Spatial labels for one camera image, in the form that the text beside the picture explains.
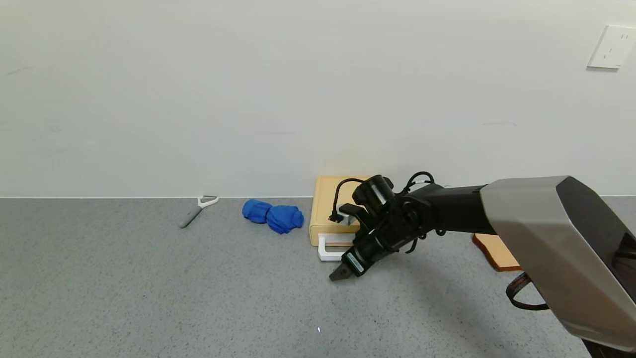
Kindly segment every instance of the gray floor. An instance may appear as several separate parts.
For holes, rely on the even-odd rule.
[[[278,235],[243,202],[178,229],[192,199],[0,200],[0,357],[587,356],[550,312],[510,305],[516,274],[467,234],[333,284],[307,226]],[[634,230],[636,199],[608,202]]]

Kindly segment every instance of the blue towel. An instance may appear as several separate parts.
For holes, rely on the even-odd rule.
[[[257,224],[267,225],[279,234],[287,234],[302,227],[305,217],[297,206],[272,206],[264,201],[250,199],[243,205],[243,216]]]

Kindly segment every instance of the wall socket plate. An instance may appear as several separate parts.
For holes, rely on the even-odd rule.
[[[636,29],[605,26],[588,67],[621,68],[636,42]]]

